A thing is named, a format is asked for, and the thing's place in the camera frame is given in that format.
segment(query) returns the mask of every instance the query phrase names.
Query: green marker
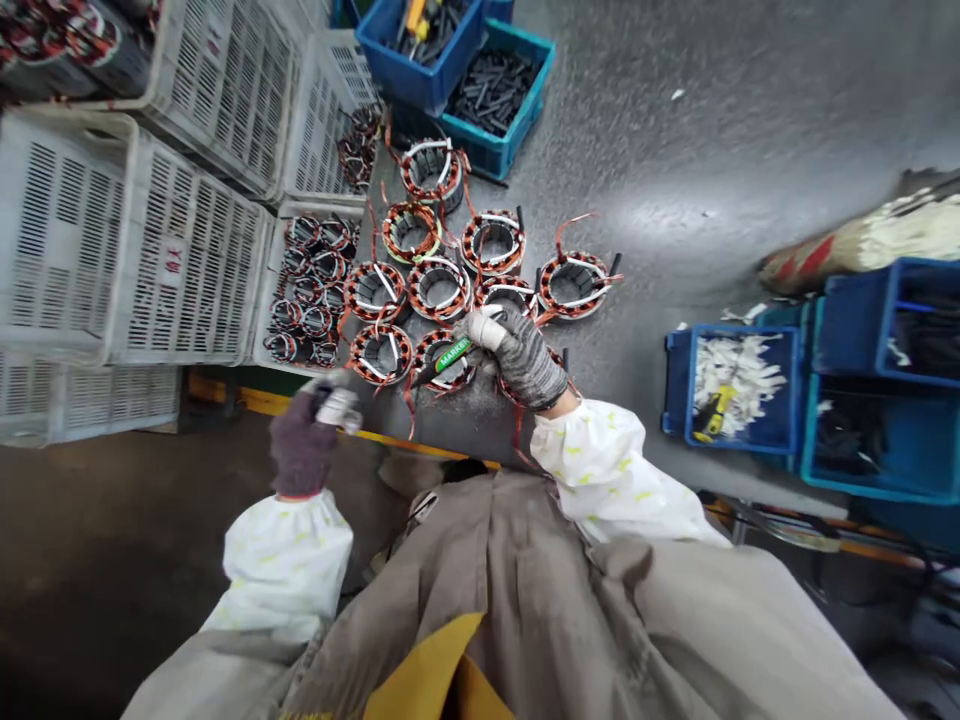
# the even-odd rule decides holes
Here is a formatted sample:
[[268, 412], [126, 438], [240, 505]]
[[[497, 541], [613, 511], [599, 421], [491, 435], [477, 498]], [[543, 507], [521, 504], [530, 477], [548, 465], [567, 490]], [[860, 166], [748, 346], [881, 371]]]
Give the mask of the green marker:
[[471, 349], [473, 349], [473, 343], [470, 342], [470, 338], [460, 338], [457, 340], [457, 342], [451, 345], [443, 355], [440, 356], [432, 368], [424, 368], [423, 372], [420, 373], [420, 376], [414, 380], [411, 387], [420, 387], [421, 385], [426, 385], [428, 382], [434, 380], [438, 375], [440, 375], [440, 373], [470, 352]]

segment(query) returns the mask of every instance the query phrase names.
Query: gray table surface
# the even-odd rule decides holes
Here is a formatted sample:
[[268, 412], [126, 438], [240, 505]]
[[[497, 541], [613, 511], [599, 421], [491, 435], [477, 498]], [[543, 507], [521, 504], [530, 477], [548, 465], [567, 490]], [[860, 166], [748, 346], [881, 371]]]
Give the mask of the gray table surface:
[[[478, 210], [523, 206], [527, 280], [553, 255], [559, 224], [584, 212], [599, 217], [570, 228], [565, 247], [607, 262], [624, 253], [626, 283], [597, 314], [544, 329], [570, 349], [577, 387], [636, 412], [645, 455], [693, 488], [843, 516], [843, 495], [665, 436], [664, 337], [763, 299], [754, 269], [766, 253], [882, 203], [903, 169], [960, 164], [960, 7], [517, 0], [514, 24], [557, 43], [546, 107], [509, 189], [472, 179], [470, 193]], [[378, 219], [381, 179], [391, 202], [403, 199], [385, 152], [371, 193]], [[468, 214], [464, 203], [450, 228], [460, 232]], [[366, 257], [369, 222], [362, 237]], [[414, 316], [404, 329], [416, 342], [431, 327]], [[406, 438], [400, 389], [365, 395], [366, 426]], [[489, 377], [418, 398], [416, 442], [522, 467], [513, 432]]]

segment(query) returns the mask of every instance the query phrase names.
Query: gloved hand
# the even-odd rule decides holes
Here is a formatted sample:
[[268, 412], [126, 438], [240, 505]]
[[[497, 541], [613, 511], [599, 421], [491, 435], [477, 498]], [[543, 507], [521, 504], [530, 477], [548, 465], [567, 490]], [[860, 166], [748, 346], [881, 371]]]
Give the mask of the gloved hand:
[[306, 499], [323, 490], [337, 446], [337, 428], [356, 432], [360, 413], [355, 393], [343, 387], [343, 373], [311, 380], [270, 423], [270, 454], [277, 462], [273, 487], [290, 499]]
[[474, 311], [457, 334], [496, 355], [503, 379], [528, 410], [549, 410], [567, 389], [567, 373], [550, 357], [537, 326], [515, 308], [488, 305]]

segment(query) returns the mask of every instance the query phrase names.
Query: white sleeve cover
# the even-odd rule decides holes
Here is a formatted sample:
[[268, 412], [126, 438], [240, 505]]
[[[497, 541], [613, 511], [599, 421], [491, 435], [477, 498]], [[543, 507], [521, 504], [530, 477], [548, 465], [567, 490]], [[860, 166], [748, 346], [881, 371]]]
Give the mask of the white sleeve cover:
[[230, 588], [204, 630], [271, 630], [307, 642], [337, 613], [353, 531], [323, 490], [301, 503], [265, 498], [227, 531], [223, 570]]
[[629, 410], [584, 400], [536, 422], [530, 452], [556, 478], [563, 514], [590, 540], [640, 535], [731, 547], [696, 494], [643, 457], [646, 431]]

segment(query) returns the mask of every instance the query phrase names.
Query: yellow cloth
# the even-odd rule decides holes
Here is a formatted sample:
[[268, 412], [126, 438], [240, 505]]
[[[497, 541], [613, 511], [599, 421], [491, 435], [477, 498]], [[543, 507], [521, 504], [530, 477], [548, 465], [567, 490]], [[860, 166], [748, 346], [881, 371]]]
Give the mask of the yellow cloth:
[[465, 655], [483, 617], [461, 615], [418, 643], [370, 696], [365, 720], [439, 720], [454, 679], [463, 720], [512, 718], [480, 668]]

